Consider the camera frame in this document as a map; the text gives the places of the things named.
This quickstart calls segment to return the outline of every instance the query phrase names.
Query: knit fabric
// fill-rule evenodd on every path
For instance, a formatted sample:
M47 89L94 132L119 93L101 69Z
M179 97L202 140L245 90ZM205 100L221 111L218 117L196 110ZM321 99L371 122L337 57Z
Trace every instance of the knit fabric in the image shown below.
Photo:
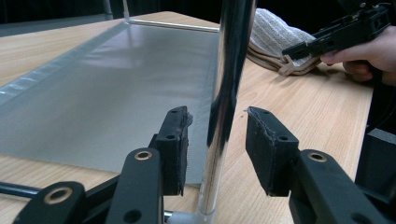
M277 71L281 76L304 75L320 63L319 57L292 60L282 50L315 38L295 27L288 26L277 15L257 8L247 49L247 57L258 65Z

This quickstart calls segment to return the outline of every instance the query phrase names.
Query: dark background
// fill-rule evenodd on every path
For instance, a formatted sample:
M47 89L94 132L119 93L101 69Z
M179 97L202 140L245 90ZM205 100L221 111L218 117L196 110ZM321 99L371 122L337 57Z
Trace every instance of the dark background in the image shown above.
M0 0L0 23L42 21L103 13L102 0ZM219 22L221 0L128 0L131 16L174 11ZM121 18L122 1L110 0L114 19ZM291 26L314 33L343 15L336 0L260 0L258 7L275 13Z

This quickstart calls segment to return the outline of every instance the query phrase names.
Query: black object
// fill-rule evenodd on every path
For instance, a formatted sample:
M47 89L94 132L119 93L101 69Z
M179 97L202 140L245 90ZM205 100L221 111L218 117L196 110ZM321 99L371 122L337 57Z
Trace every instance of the black object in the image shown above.
M163 195L184 189L190 124L186 106L170 110L150 147L132 151L119 176L88 191L78 182L42 190L2 183L0 192L32 198L14 223L163 223Z
M361 9L313 34L315 40L284 49L282 54L297 60L373 40L390 26L388 13L389 10L384 6Z
M360 190L338 163L321 151L298 149L298 140L269 111L250 107L247 154L265 192L288 196L295 223L390 223L375 207L381 198ZM381 205L394 211L394 204Z

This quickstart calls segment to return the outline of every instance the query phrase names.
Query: brass rivet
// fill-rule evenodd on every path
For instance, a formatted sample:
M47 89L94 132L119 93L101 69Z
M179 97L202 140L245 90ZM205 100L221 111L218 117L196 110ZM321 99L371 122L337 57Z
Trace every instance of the brass rivet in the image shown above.
M140 152L134 154L134 158L139 161L148 160L151 156L152 156L152 153L149 151L140 151Z
M70 195L72 195L73 190L69 187L60 187L57 189L53 189L50 193L46 195L44 198L44 202L47 204L56 204L61 203L64 200L68 199Z
M319 162L325 162L327 161L327 158L321 154L315 153L315 152L311 152L308 154L309 159L313 160L313 161L319 161Z

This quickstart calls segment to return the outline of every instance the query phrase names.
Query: hand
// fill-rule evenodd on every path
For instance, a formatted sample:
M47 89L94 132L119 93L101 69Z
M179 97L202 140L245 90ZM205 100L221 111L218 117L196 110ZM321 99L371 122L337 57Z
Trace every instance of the hand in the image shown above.
M382 82L396 86L396 26L390 26L376 39L349 49L323 54L326 64L343 63L344 68L357 81L373 78L368 64L383 71Z

